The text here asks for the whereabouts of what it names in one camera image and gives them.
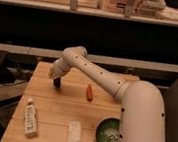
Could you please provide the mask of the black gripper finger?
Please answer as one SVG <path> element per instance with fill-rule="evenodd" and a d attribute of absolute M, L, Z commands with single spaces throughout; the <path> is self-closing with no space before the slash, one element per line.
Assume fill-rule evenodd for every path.
<path fill-rule="evenodd" d="M 61 87 L 61 78 L 60 77 L 55 78 L 54 81 L 53 81 L 53 85 L 54 85 L 54 87 L 59 89 Z"/>

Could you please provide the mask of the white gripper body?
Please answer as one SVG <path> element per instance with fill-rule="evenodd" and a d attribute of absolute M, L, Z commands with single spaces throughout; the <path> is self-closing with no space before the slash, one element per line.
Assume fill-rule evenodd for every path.
<path fill-rule="evenodd" d="M 63 77 L 71 70 L 70 65 L 68 65 L 63 58 L 57 59 L 53 62 L 51 68 L 49 69 L 48 76 L 50 79 Z"/>

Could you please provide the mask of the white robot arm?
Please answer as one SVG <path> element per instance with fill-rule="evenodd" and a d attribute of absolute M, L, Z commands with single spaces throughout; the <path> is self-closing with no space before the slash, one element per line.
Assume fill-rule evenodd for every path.
<path fill-rule="evenodd" d="M 90 62 L 83 46 L 68 47 L 49 69 L 51 79 L 76 67 L 121 103 L 119 142 L 165 142 L 165 106 L 159 89 L 150 82 L 127 82 Z"/>

